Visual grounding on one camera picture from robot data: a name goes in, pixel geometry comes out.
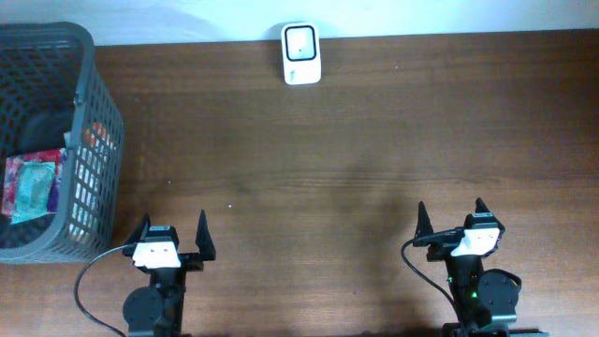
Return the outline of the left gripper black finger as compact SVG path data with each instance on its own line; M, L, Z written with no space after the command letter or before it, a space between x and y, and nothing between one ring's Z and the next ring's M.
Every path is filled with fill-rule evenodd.
M151 225L150 215L143 214L139 225L135 228L133 233L125 241L126 245L137 244L147 232L147 229Z
M214 261L216 259L216 250L208 228L207 215L204 210L200 211L198 218L196 246L200 258L203 261Z

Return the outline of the orange snack packet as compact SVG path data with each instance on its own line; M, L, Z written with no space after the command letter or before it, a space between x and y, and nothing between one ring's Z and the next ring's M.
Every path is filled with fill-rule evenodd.
M113 136L100 122L94 122L91 128L85 130L83 140L88 149L99 152L112 150L114 147Z

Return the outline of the teal green snack packet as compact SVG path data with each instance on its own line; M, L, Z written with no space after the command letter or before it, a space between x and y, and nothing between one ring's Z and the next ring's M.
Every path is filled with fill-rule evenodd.
M12 224L37 219L48 213L54 179L53 162L25 162L19 170Z

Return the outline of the red purple snack packet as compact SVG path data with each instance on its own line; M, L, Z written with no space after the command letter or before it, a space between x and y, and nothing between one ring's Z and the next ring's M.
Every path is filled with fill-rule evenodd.
M12 223L12 214L14 210L19 170L25 162L53 162L55 164L54 179L52 181L50 197L47 204L47 214L56 213L60 194L60 185L62 182L61 175L66 159L67 154L65 148L29 154L19 154L9 157L5 162L6 165L2 190L1 214L8 217Z

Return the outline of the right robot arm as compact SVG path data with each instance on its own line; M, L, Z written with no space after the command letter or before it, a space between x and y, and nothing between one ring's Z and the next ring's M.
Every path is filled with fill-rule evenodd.
M434 231L426 206L418 203L416 232L404 245L425 247L429 262L446 264L444 290L419 271L408 258L406 265L425 282L439 290L450 302L458 321L445 323L443 336L545 336L539 329L513 330L521 279L500 269L486 270L482 260L499 248L504 225L484 201L475 201L475 211L466 215L464 224L444 231Z

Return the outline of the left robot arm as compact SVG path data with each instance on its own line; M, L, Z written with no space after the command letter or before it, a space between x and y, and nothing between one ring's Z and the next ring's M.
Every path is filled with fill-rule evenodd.
M129 336L180 336L186 274L200 272L204 263L216 259L207 216L200 212L192 253L178 251L179 237L173 226L154 226L144 214L125 242L124 255L150 276L147 286L134 290L124 302L123 316Z

